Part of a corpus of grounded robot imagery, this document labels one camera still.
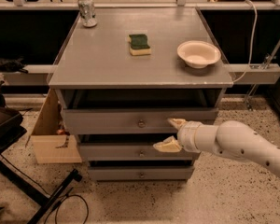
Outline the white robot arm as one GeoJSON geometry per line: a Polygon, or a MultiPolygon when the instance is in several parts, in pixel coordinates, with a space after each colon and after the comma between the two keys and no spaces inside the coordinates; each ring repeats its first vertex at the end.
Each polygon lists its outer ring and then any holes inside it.
{"type": "Polygon", "coordinates": [[[153,147],[159,152],[204,151],[221,158],[252,161],[280,178],[280,147],[242,122],[229,120],[220,125],[185,119],[168,119],[168,122],[177,129],[177,134],[155,143],[153,147]]]}

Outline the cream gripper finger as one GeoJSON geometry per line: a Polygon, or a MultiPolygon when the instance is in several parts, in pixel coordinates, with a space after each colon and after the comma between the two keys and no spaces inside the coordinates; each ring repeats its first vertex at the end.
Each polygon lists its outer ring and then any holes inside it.
{"type": "Polygon", "coordinates": [[[182,146],[179,145],[174,136],[170,136],[165,140],[154,144],[153,147],[159,152],[164,153],[177,153],[182,150],[182,146]]]}
{"type": "Polygon", "coordinates": [[[185,119],[169,118],[167,121],[170,123],[171,126],[173,126],[177,130],[179,130],[184,124],[187,123],[185,119]]]}

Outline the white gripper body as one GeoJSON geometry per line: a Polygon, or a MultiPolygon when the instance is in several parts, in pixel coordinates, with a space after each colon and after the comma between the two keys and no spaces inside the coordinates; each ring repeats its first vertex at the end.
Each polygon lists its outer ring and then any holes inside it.
{"type": "Polygon", "coordinates": [[[195,145],[195,134],[202,124],[197,121],[186,121],[177,132],[177,141],[187,152],[199,153],[195,145]]]}

